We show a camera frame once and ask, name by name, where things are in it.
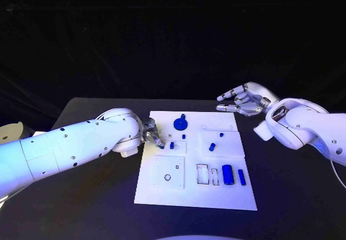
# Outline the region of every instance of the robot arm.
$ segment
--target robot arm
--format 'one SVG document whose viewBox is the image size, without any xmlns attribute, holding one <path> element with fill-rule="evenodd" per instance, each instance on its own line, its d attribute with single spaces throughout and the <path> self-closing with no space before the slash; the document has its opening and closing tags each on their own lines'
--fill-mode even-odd
<svg viewBox="0 0 346 240">
<path fill-rule="evenodd" d="M 0 145 L 0 199 L 110 150 L 131 156 L 142 140 L 164 147 L 154 120 L 141 122 L 129 109 L 118 108 L 93 120 Z"/>
<path fill-rule="evenodd" d="M 346 166 L 346 114 L 332 113 L 312 102 L 286 98 L 279 100 L 258 83 L 247 82 L 217 97 L 234 96 L 234 105 L 217 105 L 216 109 L 237 112 L 246 117 L 265 113 L 265 120 L 253 128 L 262 140 L 272 137 L 294 150 L 305 144 L 315 147 L 322 156 Z"/>
</svg>

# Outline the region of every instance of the white plastic base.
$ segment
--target white plastic base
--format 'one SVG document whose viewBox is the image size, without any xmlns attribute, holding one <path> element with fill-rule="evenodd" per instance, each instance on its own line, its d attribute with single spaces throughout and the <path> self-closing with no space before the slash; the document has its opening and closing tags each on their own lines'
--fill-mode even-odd
<svg viewBox="0 0 346 240">
<path fill-rule="evenodd" d="M 185 116 L 187 128 L 177 131 L 172 121 L 180 118 L 181 114 Z M 155 121 L 165 146 L 159 149 L 152 144 L 144 145 L 134 203 L 256 211 L 233 114 L 229 112 L 151 111 L 149 117 Z M 175 147 L 170 149 L 170 142 L 174 142 L 178 149 Z M 210 143 L 216 144 L 213 151 L 209 151 Z M 158 159 L 165 158 L 161 156 L 183 157 L 183 189 L 152 186 L 154 176 L 158 176 L 159 182 L 165 183 L 164 173 L 155 168 L 159 169 L 164 165 L 168 168 L 175 164 L 172 161 L 167 164 L 159 161 L 159 167 L 155 167 Z M 197 184 L 197 165 L 207 165 L 209 184 Z M 223 165 L 232 166 L 234 185 L 223 184 Z M 217 172 L 219 185 L 213 185 L 211 169 Z M 237 169 L 243 171 L 245 186 L 240 185 Z"/>
</svg>

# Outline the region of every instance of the small blue piece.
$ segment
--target small blue piece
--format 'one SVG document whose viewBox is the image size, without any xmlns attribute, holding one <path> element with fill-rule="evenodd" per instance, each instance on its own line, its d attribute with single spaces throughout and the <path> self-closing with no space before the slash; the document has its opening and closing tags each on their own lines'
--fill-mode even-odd
<svg viewBox="0 0 346 240">
<path fill-rule="evenodd" d="M 234 178 L 233 178 L 233 170 L 230 165 L 221 166 L 221 175 L 223 175 L 223 183 L 224 185 L 233 185 L 234 184 Z"/>
<path fill-rule="evenodd" d="M 181 114 L 180 118 L 177 118 L 172 122 L 174 129 L 183 131 L 187 128 L 185 115 Z"/>
<path fill-rule="evenodd" d="M 214 143 L 210 144 L 209 151 L 211 152 L 214 150 Z"/>
<path fill-rule="evenodd" d="M 242 186 L 245 186 L 246 182 L 245 182 L 245 177 L 243 177 L 243 171 L 240 169 L 237 170 L 237 174 L 239 174 L 239 183 Z"/>
</svg>

